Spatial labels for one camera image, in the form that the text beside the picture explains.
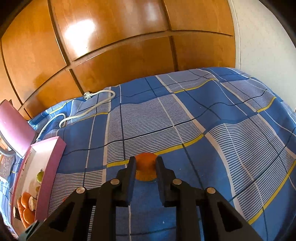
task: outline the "pink box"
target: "pink box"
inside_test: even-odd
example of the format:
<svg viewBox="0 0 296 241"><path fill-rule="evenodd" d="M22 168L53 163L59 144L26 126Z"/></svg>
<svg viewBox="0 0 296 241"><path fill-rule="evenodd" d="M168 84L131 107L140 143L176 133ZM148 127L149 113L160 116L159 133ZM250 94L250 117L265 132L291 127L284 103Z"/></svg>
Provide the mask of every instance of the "pink box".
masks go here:
<svg viewBox="0 0 296 241"><path fill-rule="evenodd" d="M13 217L13 207L17 208L17 200L24 192L36 197L36 187L40 185L36 176L43 169L35 220L47 218L52 185L65 147L66 143L60 137L52 137L32 144L27 151L16 178L11 201L11 224L18 235L25 231L25 227Z"/></svg>

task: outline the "orange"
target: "orange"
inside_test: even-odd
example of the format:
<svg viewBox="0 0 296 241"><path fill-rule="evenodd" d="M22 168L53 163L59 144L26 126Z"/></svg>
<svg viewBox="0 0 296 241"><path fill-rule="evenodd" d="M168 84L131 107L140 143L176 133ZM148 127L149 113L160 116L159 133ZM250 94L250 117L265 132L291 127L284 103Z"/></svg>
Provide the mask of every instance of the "orange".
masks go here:
<svg viewBox="0 0 296 241"><path fill-rule="evenodd" d="M156 178L155 159L153 153L141 153L135 156L137 162L136 179L139 181L152 181Z"/></svg>
<svg viewBox="0 0 296 241"><path fill-rule="evenodd" d="M23 212L24 220L31 225L35 222L35 213L32 212L30 209L26 208Z"/></svg>
<svg viewBox="0 0 296 241"><path fill-rule="evenodd" d="M31 197L30 193L24 192L22 194L22 199L21 199L21 203L24 206L24 208L29 208L29 199Z"/></svg>

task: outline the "checkered blanket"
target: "checkered blanket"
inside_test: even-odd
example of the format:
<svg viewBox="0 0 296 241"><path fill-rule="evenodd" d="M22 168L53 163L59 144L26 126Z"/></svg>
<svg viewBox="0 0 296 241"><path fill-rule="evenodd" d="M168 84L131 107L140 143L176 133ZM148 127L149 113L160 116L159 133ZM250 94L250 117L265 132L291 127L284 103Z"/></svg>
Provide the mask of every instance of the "checkered blanket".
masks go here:
<svg viewBox="0 0 296 241"><path fill-rule="evenodd" d="M296 215L296 115L262 82L236 69L201 68L107 89L112 101L62 129L57 117L40 138L58 135L67 144L48 215L75 188L99 187L130 156L151 152L191 186L215 187L263 240L287 231ZM40 130L54 115L83 113L109 95L61 102L30 124ZM1 184L8 223L10 186ZM117 240L173 240L175 215L162 207L155 181L136 181L130 207L117 208Z"/></svg>

